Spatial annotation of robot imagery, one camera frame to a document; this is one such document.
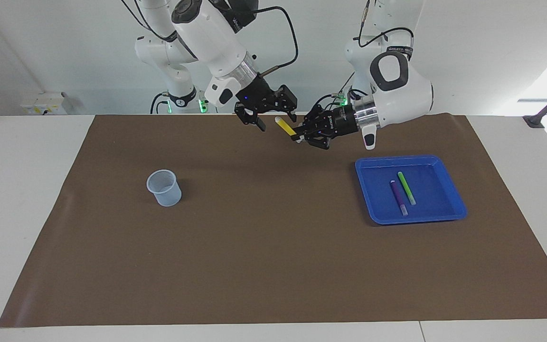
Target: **cup rim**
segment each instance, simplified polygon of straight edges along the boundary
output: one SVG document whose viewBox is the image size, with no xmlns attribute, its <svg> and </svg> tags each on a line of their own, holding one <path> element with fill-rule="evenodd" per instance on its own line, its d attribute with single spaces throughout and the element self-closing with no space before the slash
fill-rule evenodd
<svg viewBox="0 0 547 342">
<path fill-rule="evenodd" d="M 167 193 L 170 191 L 170 189 L 168 190 L 165 190 L 165 191 L 151 191 L 151 187 L 149 186 L 149 181 L 151 180 L 151 178 L 155 175 L 157 175 L 158 173 L 169 173 L 170 175 L 172 175 L 172 178 L 173 178 L 173 181 L 172 181 L 172 186 L 174 187 L 176 185 L 176 175 L 170 171 L 170 170 L 166 170 L 166 169 L 162 169 L 162 170 L 158 170 L 158 171 L 155 171 L 154 173 L 152 173 L 149 178 L 147 178 L 147 190 L 149 190 L 150 193 L 154 194 L 154 195 L 161 195 L 163 193 Z"/>
</svg>

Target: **green light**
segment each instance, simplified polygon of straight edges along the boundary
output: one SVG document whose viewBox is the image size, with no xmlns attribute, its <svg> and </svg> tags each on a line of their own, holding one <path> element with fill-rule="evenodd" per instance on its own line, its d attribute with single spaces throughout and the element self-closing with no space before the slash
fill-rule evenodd
<svg viewBox="0 0 547 342">
<path fill-rule="evenodd" d="M 199 108 L 202 113 L 206 113 L 208 111 L 208 105 L 204 100 L 199 101 Z"/>
</svg>

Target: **marker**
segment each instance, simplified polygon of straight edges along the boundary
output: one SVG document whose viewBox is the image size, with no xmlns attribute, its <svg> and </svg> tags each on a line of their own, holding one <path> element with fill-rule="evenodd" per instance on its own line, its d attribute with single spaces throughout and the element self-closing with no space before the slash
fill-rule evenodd
<svg viewBox="0 0 547 342">
<path fill-rule="evenodd" d="M 394 197 L 396 198 L 396 202 L 398 202 L 398 206 L 400 207 L 400 211 L 402 212 L 402 216 L 408 216 L 408 211 L 406 211 L 406 205 L 404 205 L 404 201 L 402 200 L 402 196 L 400 195 L 400 190 L 398 190 L 398 185 L 396 184 L 396 181 L 389 182 L 391 186 L 391 190 L 394 193 Z"/>
<path fill-rule="evenodd" d="M 415 204 L 417 204 L 417 202 L 415 201 L 415 197 L 413 197 L 411 188 L 408 187 L 408 183 L 406 182 L 406 178 L 404 178 L 404 174 L 401 172 L 398 172 L 398 178 L 400 178 L 400 182 L 402 183 L 402 188 L 404 188 L 404 192 L 406 192 L 408 201 L 411 202 L 412 206 L 414 206 Z"/>
<path fill-rule="evenodd" d="M 286 123 L 286 121 L 284 121 L 284 119 L 282 119 L 281 117 L 276 116 L 276 117 L 275 117 L 275 123 L 278 124 L 278 126 L 280 126 L 285 132 L 287 132 L 289 136 L 293 136 L 293 135 L 296 135 L 296 134 L 297 134 L 297 133 L 295 132 L 295 130 L 293 130 L 293 129 L 288 125 L 288 123 Z"/>
</svg>

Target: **black mounting base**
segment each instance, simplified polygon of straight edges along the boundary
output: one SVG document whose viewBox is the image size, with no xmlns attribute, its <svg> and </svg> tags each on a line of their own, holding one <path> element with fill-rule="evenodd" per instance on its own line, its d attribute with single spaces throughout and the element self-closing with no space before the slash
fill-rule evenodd
<svg viewBox="0 0 547 342">
<path fill-rule="evenodd" d="M 532 120 L 532 116 L 523 116 L 523 119 L 525 119 L 525 122 L 527 125 L 529 125 L 530 128 L 545 128 L 541 123 L 534 123 Z"/>
</svg>

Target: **purple marker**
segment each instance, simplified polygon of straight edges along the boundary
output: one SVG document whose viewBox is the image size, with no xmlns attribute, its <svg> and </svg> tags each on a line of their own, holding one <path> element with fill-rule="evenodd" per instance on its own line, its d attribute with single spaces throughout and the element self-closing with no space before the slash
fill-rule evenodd
<svg viewBox="0 0 547 342">
<path fill-rule="evenodd" d="M 391 190 L 394 192 L 394 197 L 396 198 L 396 202 L 398 202 L 398 206 L 400 206 L 400 211 L 402 212 L 402 216 L 408 216 L 408 211 L 406 211 L 406 205 L 404 204 L 404 201 L 402 200 L 402 196 L 400 195 L 400 190 L 398 189 L 398 184 L 396 184 L 396 181 L 389 182 L 391 186 Z"/>
</svg>

